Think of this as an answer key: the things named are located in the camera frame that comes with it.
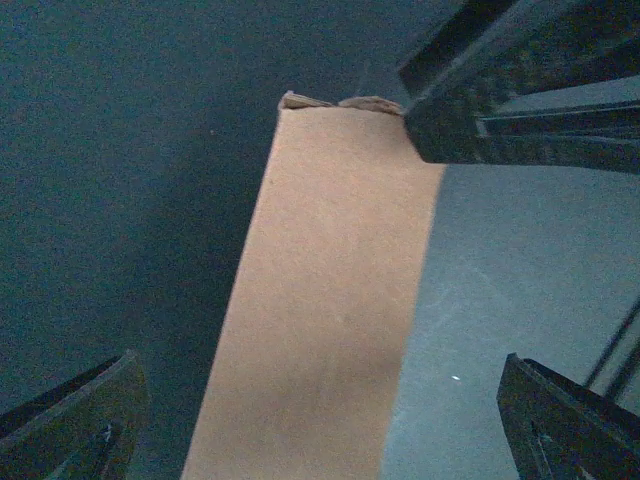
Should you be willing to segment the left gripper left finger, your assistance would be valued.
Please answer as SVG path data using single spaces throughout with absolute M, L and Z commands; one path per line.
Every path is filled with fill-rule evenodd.
M 149 410 L 128 350 L 1 415 L 3 479 L 123 479 Z

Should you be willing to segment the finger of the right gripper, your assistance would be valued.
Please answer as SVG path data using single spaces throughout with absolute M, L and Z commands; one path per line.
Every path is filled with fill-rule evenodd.
M 548 20 L 548 1 L 463 1 L 428 22 L 397 72 L 412 99 L 434 88 L 449 69 L 473 68 L 526 42 Z
M 638 76 L 524 94 L 514 78 L 447 72 L 429 86 L 404 116 L 421 158 L 638 173 Z

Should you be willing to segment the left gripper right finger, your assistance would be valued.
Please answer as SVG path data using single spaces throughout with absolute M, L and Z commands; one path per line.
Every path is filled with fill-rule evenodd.
M 497 405 L 520 479 L 639 477 L 639 417 L 546 366 L 509 354 Z

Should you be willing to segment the cardboard box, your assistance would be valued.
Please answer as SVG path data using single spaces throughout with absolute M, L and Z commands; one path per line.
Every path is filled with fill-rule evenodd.
M 278 109 L 182 475 L 374 479 L 444 167 L 385 99 Z

